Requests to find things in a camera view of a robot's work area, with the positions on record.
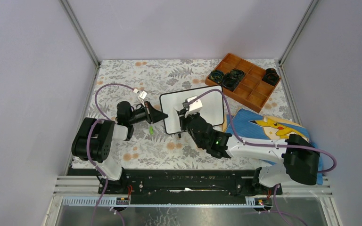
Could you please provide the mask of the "white whiteboard black frame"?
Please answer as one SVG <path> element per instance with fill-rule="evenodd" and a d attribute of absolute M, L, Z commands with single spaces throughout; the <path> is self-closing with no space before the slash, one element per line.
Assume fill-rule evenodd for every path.
<path fill-rule="evenodd" d="M 164 119 L 166 133 L 172 135 L 184 132 L 180 127 L 180 120 L 177 114 L 177 112 L 183 108 L 182 103 L 191 97 L 197 97 L 212 89 L 215 91 L 200 98 L 203 107 L 199 113 L 206 122 L 214 126 L 222 125 L 224 123 L 224 102 L 222 95 L 218 92 L 218 90 L 222 91 L 222 87 L 220 85 L 206 86 L 160 95 L 161 110 L 168 115 L 168 117 Z"/>

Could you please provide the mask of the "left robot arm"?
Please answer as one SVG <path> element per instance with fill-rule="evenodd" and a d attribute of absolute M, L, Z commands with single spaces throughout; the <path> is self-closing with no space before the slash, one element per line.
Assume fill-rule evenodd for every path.
<path fill-rule="evenodd" d="M 129 141 L 134 132 L 134 124 L 157 123 L 168 115 L 155 109 L 145 101 L 133 108 L 127 101 L 117 104 L 116 121 L 84 118 L 71 146 L 72 155 L 89 161 L 106 179 L 109 187 L 117 194 L 127 189 L 127 181 L 122 176 L 123 168 L 109 156 L 113 140 Z"/>

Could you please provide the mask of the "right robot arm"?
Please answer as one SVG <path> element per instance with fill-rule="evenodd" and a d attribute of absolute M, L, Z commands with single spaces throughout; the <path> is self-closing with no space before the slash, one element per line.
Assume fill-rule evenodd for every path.
<path fill-rule="evenodd" d="M 247 157 L 273 162 L 269 167 L 255 170 L 251 187 L 258 194 L 288 181 L 309 186 L 317 184 L 320 154 L 297 134 L 280 140 L 238 138 L 215 130 L 200 113 L 182 109 L 177 111 L 177 116 L 181 129 L 188 132 L 198 148 L 214 158 Z"/>

